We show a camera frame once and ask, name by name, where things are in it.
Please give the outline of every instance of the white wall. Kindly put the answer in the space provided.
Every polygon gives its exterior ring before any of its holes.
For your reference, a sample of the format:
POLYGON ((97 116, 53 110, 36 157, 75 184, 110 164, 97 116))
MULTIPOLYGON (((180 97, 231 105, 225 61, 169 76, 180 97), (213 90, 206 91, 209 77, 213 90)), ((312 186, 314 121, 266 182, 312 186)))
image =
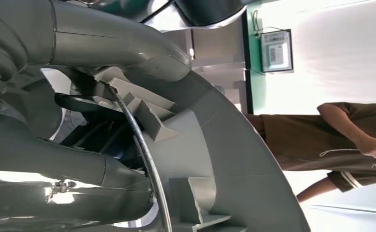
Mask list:
MULTIPOLYGON (((263 4, 259 17, 263 27, 292 29, 295 71, 266 76, 267 104, 256 113, 317 114, 324 102, 376 103, 376 0, 280 0, 263 4)), ((298 193, 325 173, 286 176, 298 193)), ((308 203, 376 210, 376 185, 308 203)))

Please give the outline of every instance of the green wall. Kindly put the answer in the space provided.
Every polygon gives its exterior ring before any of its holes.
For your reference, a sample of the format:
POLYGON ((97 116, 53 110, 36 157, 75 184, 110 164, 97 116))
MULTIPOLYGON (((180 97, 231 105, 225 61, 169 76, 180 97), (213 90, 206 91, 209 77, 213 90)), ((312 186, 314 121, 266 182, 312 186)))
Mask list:
MULTIPOLYGON (((242 17, 243 23, 243 36, 245 45, 245 56, 246 56, 246 81, 247 81, 247 94, 248 101, 248 112, 257 113, 258 110, 265 106, 266 102, 266 79, 262 72, 261 67, 261 55, 260 55, 260 45, 259 38, 255 36, 255 28, 253 15, 256 10, 260 10, 262 1, 258 1, 248 5, 246 14, 242 17)), ((259 28, 262 28, 262 20, 257 19, 259 28)))

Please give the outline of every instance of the person's arm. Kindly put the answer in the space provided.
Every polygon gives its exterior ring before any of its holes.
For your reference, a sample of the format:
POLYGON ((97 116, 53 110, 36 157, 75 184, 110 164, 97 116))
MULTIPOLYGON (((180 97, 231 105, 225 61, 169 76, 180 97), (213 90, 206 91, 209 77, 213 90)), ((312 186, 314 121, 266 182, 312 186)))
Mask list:
POLYGON ((323 178, 309 186, 297 195, 298 201, 304 202, 312 197, 337 189, 336 185, 328 177, 323 178))
MULTIPOLYGON (((350 139, 362 154, 376 158, 376 138, 369 136, 357 127, 350 120, 345 110, 331 103, 323 104, 317 109, 322 118, 346 138, 350 139)), ((337 189, 337 186, 329 177, 326 177, 299 193, 297 198, 299 202, 304 202, 334 189, 337 189)))
POLYGON ((357 127, 344 110, 330 103, 323 104, 317 109, 322 118, 350 139, 362 154, 376 158, 376 138, 357 127))

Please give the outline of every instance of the metal cable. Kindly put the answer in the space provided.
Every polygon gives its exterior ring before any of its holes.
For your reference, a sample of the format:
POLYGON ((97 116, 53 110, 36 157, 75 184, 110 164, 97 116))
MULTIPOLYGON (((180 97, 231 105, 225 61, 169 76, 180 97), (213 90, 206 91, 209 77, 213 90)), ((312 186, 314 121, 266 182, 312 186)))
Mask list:
POLYGON ((136 137, 137 145, 139 146, 142 152, 142 158, 144 159, 152 188, 154 190, 154 193, 157 194, 158 204, 162 211, 161 220, 162 220, 163 226, 165 227, 165 232, 172 232, 172 224, 171 224, 171 219, 169 215, 168 204, 166 202, 164 188, 162 187, 162 182, 161 182, 161 179, 159 178, 159 173, 158 173, 158 170, 156 169, 156 165, 155 165, 155 162, 153 161, 153 157, 150 152, 150 149, 147 143, 145 142, 144 136, 142 135, 141 128, 138 126, 138 123, 136 122, 131 111, 126 106, 122 97, 117 92, 114 91, 113 87, 109 85, 106 85, 106 87, 109 89, 111 94, 115 96, 116 103, 119 105, 119 107, 125 114, 125 117, 128 120, 128 123, 131 125, 132 131, 134 132, 135 137, 136 137))

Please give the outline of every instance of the person's hand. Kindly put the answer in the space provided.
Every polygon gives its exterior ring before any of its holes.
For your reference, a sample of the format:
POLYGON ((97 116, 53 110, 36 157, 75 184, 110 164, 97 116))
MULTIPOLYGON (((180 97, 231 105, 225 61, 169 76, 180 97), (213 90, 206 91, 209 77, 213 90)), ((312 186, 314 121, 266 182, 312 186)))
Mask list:
POLYGON ((365 156, 376 158, 376 138, 366 136, 355 143, 357 149, 365 156))

